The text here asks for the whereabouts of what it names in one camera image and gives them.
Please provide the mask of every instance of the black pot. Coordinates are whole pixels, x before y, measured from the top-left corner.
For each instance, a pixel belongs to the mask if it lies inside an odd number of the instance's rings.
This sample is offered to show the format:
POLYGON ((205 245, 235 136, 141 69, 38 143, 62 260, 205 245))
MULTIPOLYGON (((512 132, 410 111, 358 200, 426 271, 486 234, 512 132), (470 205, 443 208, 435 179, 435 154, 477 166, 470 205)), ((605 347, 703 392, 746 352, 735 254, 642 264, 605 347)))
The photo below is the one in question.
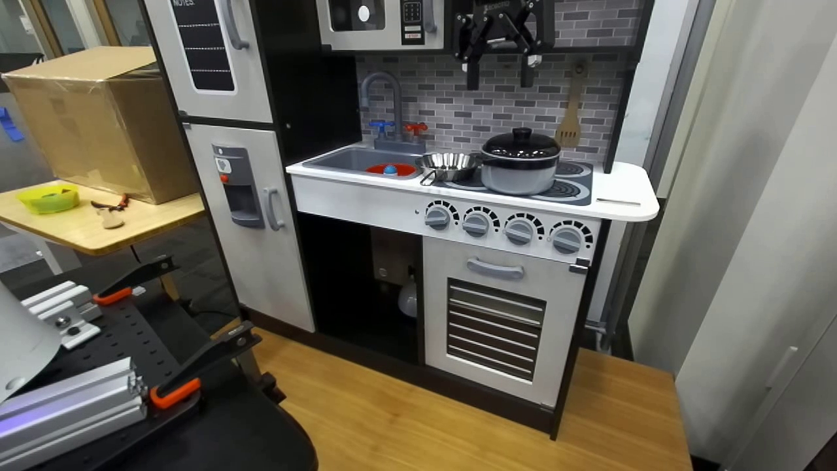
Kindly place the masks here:
POLYGON ((557 160, 554 139, 512 129, 485 144, 481 183, 499 195, 541 195, 554 182, 557 160))

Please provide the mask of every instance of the toy kitchen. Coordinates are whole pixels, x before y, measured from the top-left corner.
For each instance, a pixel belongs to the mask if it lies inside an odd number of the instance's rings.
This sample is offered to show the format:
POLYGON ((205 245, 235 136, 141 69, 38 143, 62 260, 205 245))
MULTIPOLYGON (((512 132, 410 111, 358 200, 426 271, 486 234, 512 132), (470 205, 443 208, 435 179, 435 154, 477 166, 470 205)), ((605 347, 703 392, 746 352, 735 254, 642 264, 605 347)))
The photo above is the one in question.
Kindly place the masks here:
POLYGON ((554 437, 648 0, 144 5, 243 315, 554 437))

